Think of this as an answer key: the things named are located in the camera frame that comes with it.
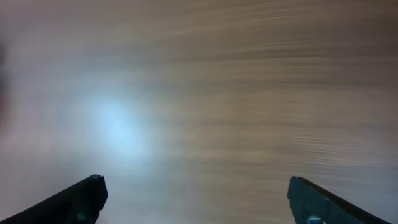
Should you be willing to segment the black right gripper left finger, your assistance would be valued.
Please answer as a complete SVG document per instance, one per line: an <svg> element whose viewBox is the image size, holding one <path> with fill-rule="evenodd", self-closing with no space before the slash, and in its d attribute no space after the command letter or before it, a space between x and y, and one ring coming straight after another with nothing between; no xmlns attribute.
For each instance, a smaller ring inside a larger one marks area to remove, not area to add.
<svg viewBox="0 0 398 224"><path fill-rule="evenodd" d="M108 198L102 175L91 175L1 224L95 224Z"/></svg>

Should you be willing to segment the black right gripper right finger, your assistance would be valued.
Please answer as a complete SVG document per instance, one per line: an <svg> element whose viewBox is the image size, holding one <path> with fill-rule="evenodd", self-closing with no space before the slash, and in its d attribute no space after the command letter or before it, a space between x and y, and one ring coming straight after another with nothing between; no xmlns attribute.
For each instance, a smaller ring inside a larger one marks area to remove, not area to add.
<svg viewBox="0 0 398 224"><path fill-rule="evenodd" d="M303 177L291 177L287 198L296 224L389 224Z"/></svg>

